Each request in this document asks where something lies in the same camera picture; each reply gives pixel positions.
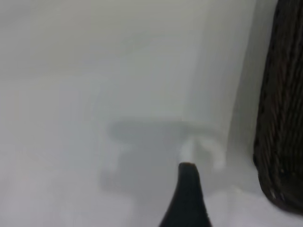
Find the black object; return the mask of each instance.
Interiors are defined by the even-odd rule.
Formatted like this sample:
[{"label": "black object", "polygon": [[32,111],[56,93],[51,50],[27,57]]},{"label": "black object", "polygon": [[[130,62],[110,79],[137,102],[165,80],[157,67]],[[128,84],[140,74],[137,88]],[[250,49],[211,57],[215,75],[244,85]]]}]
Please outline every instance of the black object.
[{"label": "black object", "polygon": [[253,160],[266,197],[303,214],[303,0],[276,7]]},{"label": "black object", "polygon": [[197,167],[180,163],[178,183],[160,227],[211,227]]}]

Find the wicker basket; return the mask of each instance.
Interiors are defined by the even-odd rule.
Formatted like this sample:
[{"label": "wicker basket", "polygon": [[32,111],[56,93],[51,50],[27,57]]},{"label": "wicker basket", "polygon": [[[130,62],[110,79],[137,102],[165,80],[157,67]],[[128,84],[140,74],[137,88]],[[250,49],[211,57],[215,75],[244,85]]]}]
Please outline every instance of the wicker basket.
[{"label": "wicker basket", "polygon": [[276,7],[254,162],[267,198],[303,214],[303,0],[280,0]]}]

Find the dark brown basket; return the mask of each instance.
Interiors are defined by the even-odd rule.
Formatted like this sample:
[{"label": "dark brown basket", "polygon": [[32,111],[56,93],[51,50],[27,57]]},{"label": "dark brown basket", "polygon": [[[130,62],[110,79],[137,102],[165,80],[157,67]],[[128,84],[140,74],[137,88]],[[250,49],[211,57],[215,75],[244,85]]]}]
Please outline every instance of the dark brown basket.
[{"label": "dark brown basket", "polygon": [[267,198],[303,214],[303,0],[280,0],[276,7],[254,162]]}]

